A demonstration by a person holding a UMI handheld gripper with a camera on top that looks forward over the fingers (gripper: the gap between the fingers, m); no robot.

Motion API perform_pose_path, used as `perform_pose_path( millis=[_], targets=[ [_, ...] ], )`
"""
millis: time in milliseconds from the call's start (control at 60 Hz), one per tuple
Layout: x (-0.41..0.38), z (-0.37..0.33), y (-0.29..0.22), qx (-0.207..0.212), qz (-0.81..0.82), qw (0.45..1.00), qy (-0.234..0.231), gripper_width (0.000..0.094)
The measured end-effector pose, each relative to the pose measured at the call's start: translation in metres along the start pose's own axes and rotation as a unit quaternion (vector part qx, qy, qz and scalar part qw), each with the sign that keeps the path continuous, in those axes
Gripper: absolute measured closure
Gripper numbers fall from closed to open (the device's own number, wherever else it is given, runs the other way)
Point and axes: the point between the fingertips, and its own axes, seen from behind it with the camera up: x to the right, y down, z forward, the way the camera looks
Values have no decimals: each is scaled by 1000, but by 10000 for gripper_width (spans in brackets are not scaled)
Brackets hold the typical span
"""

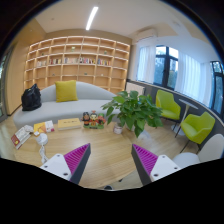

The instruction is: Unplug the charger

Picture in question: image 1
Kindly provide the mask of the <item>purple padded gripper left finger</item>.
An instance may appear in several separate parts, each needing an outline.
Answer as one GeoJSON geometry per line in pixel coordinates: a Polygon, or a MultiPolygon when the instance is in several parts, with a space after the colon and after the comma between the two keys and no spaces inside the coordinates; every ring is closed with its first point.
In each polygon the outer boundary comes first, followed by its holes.
{"type": "Polygon", "coordinates": [[[55,154],[41,166],[41,169],[79,184],[90,154],[91,145],[85,144],[65,155],[55,154]]]}

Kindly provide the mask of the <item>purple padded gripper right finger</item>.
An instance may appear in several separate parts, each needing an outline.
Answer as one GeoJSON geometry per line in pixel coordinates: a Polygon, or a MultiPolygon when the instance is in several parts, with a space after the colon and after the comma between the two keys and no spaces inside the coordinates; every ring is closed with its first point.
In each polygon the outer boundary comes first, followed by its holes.
{"type": "Polygon", "coordinates": [[[180,170],[168,156],[157,156],[136,144],[132,145],[131,154],[143,186],[180,170]]]}

